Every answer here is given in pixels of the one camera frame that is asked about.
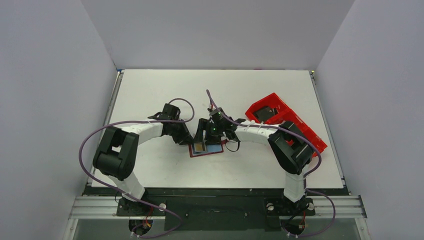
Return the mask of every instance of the gray wall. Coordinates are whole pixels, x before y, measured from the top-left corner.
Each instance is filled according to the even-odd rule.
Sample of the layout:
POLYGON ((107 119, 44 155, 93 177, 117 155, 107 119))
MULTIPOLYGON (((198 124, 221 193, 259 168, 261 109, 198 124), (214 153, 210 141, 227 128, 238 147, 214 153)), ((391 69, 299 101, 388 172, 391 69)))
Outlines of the gray wall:
POLYGON ((82 0, 118 68, 306 69, 354 0, 82 0))
POLYGON ((2 0, 0 33, 0 238, 61 239, 116 70, 79 0, 2 0))
POLYGON ((316 70, 376 240, 424 239, 424 1, 356 0, 316 70))

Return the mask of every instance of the red plastic container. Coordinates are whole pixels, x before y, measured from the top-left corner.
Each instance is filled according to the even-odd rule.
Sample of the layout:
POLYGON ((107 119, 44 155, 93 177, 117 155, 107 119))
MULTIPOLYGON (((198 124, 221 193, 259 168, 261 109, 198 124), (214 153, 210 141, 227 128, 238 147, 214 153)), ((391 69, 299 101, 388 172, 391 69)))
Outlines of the red plastic container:
POLYGON ((312 129, 306 125, 306 123, 304 123, 304 121, 302 121, 301 118, 289 106, 287 106, 275 92, 253 103, 246 111, 247 118, 260 123, 254 113, 264 107, 270 107, 271 109, 277 110, 277 114, 264 122, 265 124, 280 124, 283 121, 293 122, 320 153, 326 149, 327 144, 325 144, 325 142, 323 142, 323 140, 321 140, 321 138, 317 136, 315 132, 312 131, 312 129))

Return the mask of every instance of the purple cable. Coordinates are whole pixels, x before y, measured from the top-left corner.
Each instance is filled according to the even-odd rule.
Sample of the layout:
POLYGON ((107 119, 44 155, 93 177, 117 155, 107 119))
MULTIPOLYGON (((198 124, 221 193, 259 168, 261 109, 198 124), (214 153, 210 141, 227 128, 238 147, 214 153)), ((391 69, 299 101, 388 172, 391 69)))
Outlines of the purple cable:
MULTIPOLYGON (((187 122, 189 122, 189 121, 191 121, 194 117, 195 117, 195 108, 193 107, 193 105, 189 102, 189 101, 187 101, 187 100, 185 100, 184 98, 174 98, 174 99, 172 99, 171 101, 169 101, 169 104, 170 103, 172 103, 173 101, 175 101, 175 100, 181 100, 181 101, 184 101, 184 102, 186 102, 186 103, 188 103, 188 105, 190 105, 190 107, 191 107, 191 110, 192 110, 192 112, 193 112, 193 114, 191 115, 191 117, 190 117, 190 119, 188 119, 188 120, 183 120, 183 121, 180 121, 180 120, 152 120, 152 121, 138 121, 138 120, 130 120, 130 121, 118 121, 118 122, 114 122, 114 123, 110 123, 110 124, 107 124, 107 125, 104 125, 104 126, 102 126, 101 128, 99 128, 99 129, 97 129, 97 130, 95 130, 95 131, 93 131, 92 133, 90 133, 83 141, 82 141, 82 143, 81 143, 81 146, 79 147, 79 152, 78 152, 78 159, 79 159, 79 165, 81 166, 81 168, 82 168, 82 170, 84 171, 84 173, 85 174, 87 174, 90 178, 92 178, 94 181, 96 181, 96 182, 98 182, 98 183, 100 183, 100 184, 103 184, 103 185, 105 185, 105 186, 107 186, 107 187, 109 187, 109 188, 111 188, 111 189, 113 189, 113 190, 116 190, 117 192, 120 192, 120 193, 122 193, 122 194, 125 194, 127 197, 129 197, 130 199, 132 199, 132 200, 134 200, 134 201, 137 201, 137 202, 139 202, 139 203, 142 203, 142 204, 145 204, 145 205, 147 205, 147 206, 150 206, 150 207, 153 207, 153 208, 156 208, 156 209, 159 209, 159 210, 162 210, 162 211, 165 211, 165 212, 167 212, 167 213, 169 213, 169 214, 171 214, 171 215, 173 215, 173 216, 175 216, 175 217, 177 217, 178 219, 179 219, 179 224, 177 225, 177 226, 175 226, 175 227, 173 227, 173 228, 171 228, 171 229, 169 229, 168 231, 165 231, 165 232, 162 232, 162 233, 159 233, 159 234, 156 234, 156 235, 152 235, 152 236, 140 236, 140 238, 142 238, 142 239, 152 239, 152 238, 156 238, 156 237, 160 237, 160 236, 163 236, 163 235, 166 235, 166 234, 169 234, 170 232, 172 232, 172 231, 174 231, 175 229, 177 229, 177 228, 179 228, 182 224, 183 224, 183 219, 180 217, 180 216, 178 216, 178 214, 176 214, 175 212, 173 212, 173 211, 170 211, 170 210, 168 210, 168 209, 166 209, 166 208, 162 208, 162 207, 160 207, 160 206, 157 206, 157 205, 154 205, 154 204, 151 204, 151 203, 149 203, 149 202, 147 202, 147 201, 143 201, 143 200, 141 200, 141 199, 138 199, 138 198, 136 198, 136 197, 134 197, 134 196, 132 196, 132 195, 130 195, 130 194, 128 194, 128 193, 125 193, 123 190, 121 190, 121 189, 119 189, 118 187, 116 187, 116 186, 113 186, 113 185, 110 185, 110 184, 108 184, 108 183, 106 183, 106 182, 104 182, 104 181, 102 181, 102 180, 100 180, 100 179, 98 179, 98 178, 96 178, 94 175, 92 175, 87 169, 86 169, 86 167, 84 166, 84 163, 83 163, 83 148, 84 148, 84 145, 86 144, 86 142, 94 135, 94 134, 96 134, 96 133, 98 133, 98 132, 100 132, 101 130, 103 130, 103 129, 105 129, 105 128, 108 128, 108 127, 112 127, 112 126, 115 126, 115 125, 120 125, 120 124, 149 124, 149 123, 187 123, 187 122)), ((134 233, 134 231, 139 227, 140 225, 138 225, 138 226, 136 226, 136 227, 134 227, 132 230, 131 230, 131 232, 133 232, 134 233)))
MULTIPOLYGON (((218 112, 221 113, 221 115, 226 120, 228 120, 230 123, 232 123, 234 125, 238 125, 238 126, 241 126, 241 127, 251 127, 251 128, 277 129, 277 130, 280 130, 280 131, 283 131, 285 133, 288 133, 288 134, 290 134, 290 135, 292 135, 292 136, 294 136, 296 138, 299 138, 302 141, 304 141, 310 148, 312 148, 312 150, 314 150, 316 152, 316 155, 318 156, 318 163, 316 164, 315 167, 313 167, 310 171, 308 171, 307 173, 305 173, 305 175, 303 175, 304 178, 306 178, 306 176, 308 176, 309 174, 311 174, 312 172, 314 172, 315 170, 317 170, 320 167, 321 162, 323 161, 322 158, 321 158, 320 151, 318 151, 318 149, 309 140, 307 140, 303 136, 301 136, 301 135, 299 135, 299 134, 297 134, 295 132, 292 132, 290 130, 287 130, 287 129, 284 129, 282 127, 279 127, 279 126, 273 126, 273 125, 266 125, 266 126, 264 126, 264 125, 255 125, 255 124, 246 125, 246 124, 238 123, 238 122, 230 119, 227 115, 225 115, 223 112, 220 111, 220 109, 218 108, 217 104, 212 99, 212 96, 211 96, 211 93, 209 92, 209 89, 206 90, 206 93, 207 93, 207 96, 209 97, 209 100, 210 100, 211 104, 215 107, 215 109, 218 110, 218 112)), ((330 201, 331 205, 332 205, 333 214, 332 214, 332 220, 331 220, 331 222, 326 227, 324 227, 322 230, 317 231, 317 232, 313 232, 313 233, 309 233, 309 234, 305 234, 305 235, 299 235, 298 236, 299 238, 300 237, 302 237, 302 238, 304 238, 304 237, 311 237, 311 236, 315 236, 317 234, 320 234, 320 233, 324 232, 325 230, 327 230, 329 227, 331 227, 333 225, 333 223, 334 223, 334 221, 336 219, 336 207, 334 205, 334 202, 327 195, 325 195, 324 193, 317 192, 317 191, 312 191, 312 190, 309 190, 309 189, 306 189, 306 191, 308 193, 317 194, 317 195, 320 195, 320 196, 323 196, 323 197, 327 198, 330 201)))

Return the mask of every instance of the purple hose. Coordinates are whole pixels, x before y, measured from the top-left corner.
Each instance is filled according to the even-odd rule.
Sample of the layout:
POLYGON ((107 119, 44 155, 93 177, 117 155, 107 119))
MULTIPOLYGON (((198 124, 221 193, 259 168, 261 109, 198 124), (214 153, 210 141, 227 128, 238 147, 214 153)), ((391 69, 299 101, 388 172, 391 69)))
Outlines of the purple hose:
MULTIPOLYGON (((79 147, 79 152, 78 152, 78 159, 79 159, 79 165, 81 166, 81 168, 82 168, 82 170, 84 171, 84 173, 85 174, 87 174, 90 178, 92 178, 94 181, 96 181, 96 182, 98 182, 98 183, 100 183, 100 184, 103 184, 103 185, 105 185, 105 186, 107 186, 107 187, 109 187, 109 188, 111 188, 111 189, 113 189, 113 190, 116 190, 117 192, 120 192, 120 193, 122 193, 122 194, 125 194, 127 197, 129 197, 130 199, 132 199, 132 200, 134 200, 134 201, 137 201, 137 202, 139 202, 139 203, 142 203, 142 204, 145 204, 145 205, 147 205, 147 206, 150 206, 150 207, 153 207, 153 208, 156 208, 156 209, 159 209, 159 210, 162 210, 162 211, 165 211, 165 212, 167 212, 167 213, 169 213, 169 214, 171 214, 171 215, 173 215, 173 216, 175 216, 176 218, 178 218, 179 219, 179 224, 177 225, 177 226, 175 226, 175 227, 173 227, 173 228, 171 228, 171 229, 169 229, 168 231, 165 231, 165 232, 162 232, 162 233, 159 233, 159 234, 156 234, 156 235, 152 235, 152 236, 140 236, 140 238, 142 238, 142 239, 152 239, 152 238, 156 238, 156 237, 160 237, 160 236, 163 236, 163 235, 166 235, 166 234, 169 234, 170 232, 172 232, 172 231, 174 231, 175 229, 177 229, 177 228, 179 228, 182 224, 183 224, 183 219, 180 217, 180 216, 178 216, 175 212, 173 212, 173 211, 170 211, 170 210, 168 210, 168 209, 166 209, 166 208, 162 208, 162 207, 160 207, 160 206, 157 206, 157 205, 154 205, 154 204, 151 204, 151 203, 149 203, 149 202, 146 202, 146 201, 143 201, 143 200, 141 200, 141 199, 137 199, 137 198, 135 198, 135 197, 133 197, 132 195, 130 195, 130 194, 128 194, 128 193, 125 193, 123 190, 121 190, 121 189, 119 189, 118 187, 116 187, 116 186, 113 186, 113 185, 110 185, 110 184, 108 184, 108 183, 106 183, 106 182, 104 182, 104 181, 102 181, 102 180, 100 180, 100 179, 98 179, 98 178, 96 178, 94 175, 92 175, 87 169, 86 169, 86 167, 84 166, 84 163, 83 163, 83 148, 84 148, 84 145, 86 144, 86 142, 94 135, 94 134, 96 134, 96 133, 98 133, 98 132, 100 132, 101 130, 103 130, 103 129, 105 129, 105 128, 108 128, 108 127, 111 127, 111 126, 115 126, 115 125, 120 125, 120 124, 148 124, 148 123, 187 123, 187 122, 189 122, 189 121, 191 121, 194 117, 195 117, 195 108, 193 107, 193 105, 189 102, 189 101, 187 101, 187 100, 185 100, 185 99, 183 99, 183 98, 174 98, 174 99, 172 99, 171 101, 169 101, 169 104, 170 103, 172 103, 173 101, 175 101, 175 100, 182 100, 182 101, 184 101, 184 102, 186 102, 186 103, 188 103, 188 105, 190 105, 190 107, 191 107, 191 110, 192 110, 192 112, 193 112, 193 114, 191 115, 191 117, 190 117, 190 119, 188 119, 188 120, 184 120, 184 121, 179 121, 179 120, 152 120, 152 121, 136 121, 136 120, 132 120, 132 121, 118 121, 118 122, 114 122, 114 123, 110 123, 110 124, 107 124, 107 125, 104 125, 104 126, 102 126, 101 128, 99 128, 99 129, 97 129, 97 130, 95 130, 95 131, 93 131, 92 133, 90 133, 83 141, 82 141, 82 143, 81 143, 81 146, 79 147)), ((136 227, 134 227, 131 231, 132 232, 134 232, 137 228, 138 228, 139 226, 136 226, 136 227)))
MULTIPOLYGON (((223 112, 221 112, 220 111, 220 109, 218 108, 218 106, 217 106, 217 104, 214 102, 214 100, 212 99, 212 97, 211 97, 211 93, 209 92, 209 90, 207 89, 206 90, 206 93, 207 93, 207 96, 209 97, 209 100, 210 100, 210 102, 211 102, 211 104, 215 107, 215 109, 216 110, 218 110, 218 112, 220 112, 221 113, 221 115, 226 119, 226 120, 228 120, 230 123, 232 123, 232 124, 234 124, 234 125, 238 125, 238 126, 241 126, 241 127, 248 127, 248 125, 245 125, 245 124, 241 124, 241 123, 238 123, 238 122, 236 122, 236 121, 234 121, 234 120, 232 120, 232 119, 230 119, 227 115, 225 115, 223 112)), ((288 133, 288 134, 290 134, 290 135, 292 135, 292 136, 294 136, 294 137, 296 137, 296 138, 299 138, 299 139, 301 139, 301 140, 303 140, 306 144, 308 144, 309 145, 309 147, 311 147, 312 148, 312 150, 314 150, 315 152, 316 152, 316 155, 318 156, 318 163, 316 164, 316 166, 315 167, 313 167, 310 171, 308 171, 307 173, 305 173, 305 175, 303 175, 303 177, 304 178, 306 178, 306 176, 308 176, 309 174, 311 174, 312 172, 314 172, 315 170, 317 170, 319 167, 320 167, 320 165, 321 165, 321 162, 323 161, 322 160, 322 158, 321 158, 321 154, 320 154, 320 151, 318 151, 318 149, 310 142, 310 141, 308 141, 306 138, 304 138, 303 136, 301 136, 301 135, 299 135, 299 134, 297 134, 297 133, 295 133, 295 132, 292 132, 292 131, 290 131, 290 130, 287 130, 287 129, 284 129, 284 128, 282 128, 282 127, 279 127, 279 126, 273 126, 273 125, 255 125, 255 124, 252 124, 252 125, 249 125, 249 127, 250 128, 265 128, 265 129, 277 129, 277 130, 280 130, 280 131, 283 131, 283 132, 285 132, 285 133, 288 133)), ((305 188, 306 188, 306 179, 303 181, 303 184, 304 184, 304 186, 305 186, 305 188)), ((317 194, 317 195, 320 195, 320 196, 323 196, 323 197, 325 197, 325 198, 327 198, 329 201, 330 201, 330 203, 331 203, 331 205, 332 205, 332 209, 333 209, 333 214, 332 214, 332 219, 331 219, 331 222, 326 226, 326 227, 324 227, 322 230, 319 230, 319 231, 317 231, 317 232, 313 232, 313 233, 308 233, 308 234, 305 234, 305 235, 299 235, 298 237, 299 238, 304 238, 304 237, 311 237, 311 236, 315 236, 315 235, 317 235, 317 234, 320 234, 320 233, 322 233, 322 232, 324 232, 325 230, 327 230, 329 227, 331 227, 332 225, 333 225, 333 223, 334 223, 334 221, 335 221, 335 219, 336 219, 336 206, 334 205, 334 202, 331 200, 331 198, 329 198, 327 195, 325 195, 324 193, 321 193, 321 192, 317 192, 317 191, 312 191, 312 190, 309 190, 309 189, 306 189, 306 191, 308 192, 308 193, 311 193, 311 194, 317 194)))

